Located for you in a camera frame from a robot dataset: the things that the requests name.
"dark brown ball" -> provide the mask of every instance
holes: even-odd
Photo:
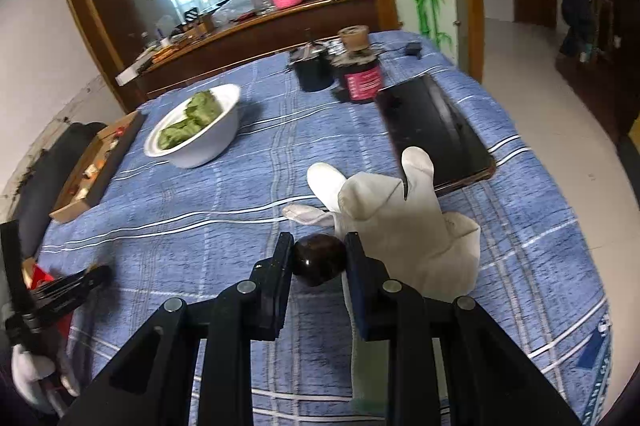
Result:
[[[293,274],[309,287],[322,285],[346,267],[346,247],[335,236],[315,232],[293,246]]]

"bowl rim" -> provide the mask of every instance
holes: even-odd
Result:
[[[178,104],[178,106],[176,106],[176,107],[174,107],[174,109],[170,110],[169,113],[167,113],[164,117],[162,117],[160,122],[154,126],[154,128],[151,130],[151,133],[149,133],[149,135],[147,136],[146,141],[145,141],[145,146],[144,146],[145,155],[147,155],[148,157],[164,157],[165,155],[169,155],[169,154],[171,154],[173,152],[179,151],[180,149],[188,146],[188,144],[192,143],[195,139],[197,139],[198,137],[200,137],[201,135],[203,135],[204,133],[209,131],[219,121],[223,120],[229,114],[229,112],[231,112],[231,110],[233,110],[236,107],[236,105],[240,101],[241,88],[237,84],[219,84],[218,86],[213,86],[212,88],[208,88],[208,89],[209,89],[210,92],[212,92],[212,94],[215,95],[216,94],[215,90],[217,90],[219,88],[225,88],[225,89],[232,90],[234,92],[234,98],[233,98],[231,104],[222,112],[222,114],[220,114],[220,116],[217,119],[215,119],[208,126],[204,127],[198,133],[196,133],[196,135],[194,135],[193,137],[187,139],[185,142],[181,142],[180,144],[178,144],[177,146],[175,146],[173,148],[170,148],[170,149],[167,149],[167,150],[161,150],[158,153],[154,152],[152,150],[152,148],[153,148],[152,144],[153,144],[153,142],[156,142],[156,148],[158,147],[157,141],[158,141],[158,138],[160,136],[160,132],[166,126],[168,126],[168,124],[166,122],[167,119],[172,119],[173,118],[172,116],[175,114],[175,112],[177,110],[182,110],[183,111],[184,107],[189,103],[189,101],[193,97],[193,95],[191,95],[190,98],[188,98],[185,101],[180,102],[180,104]]]

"blue fabric tag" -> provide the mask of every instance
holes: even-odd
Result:
[[[609,314],[604,314],[598,322],[596,329],[593,330],[589,341],[582,351],[580,359],[578,359],[578,363],[576,365],[578,368],[585,368],[587,370],[593,368],[598,352],[600,351],[600,347],[609,333],[609,326]]]

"black tablet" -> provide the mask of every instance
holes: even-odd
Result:
[[[428,73],[381,89],[376,104],[398,161],[410,146],[429,154],[438,196],[494,174],[494,158]]]

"green leafy vegetable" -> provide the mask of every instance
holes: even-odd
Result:
[[[222,115],[222,106],[209,90],[191,97],[184,109],[186,119],[164,128],[158,137],[161,150],[175,148],[211,124]]]

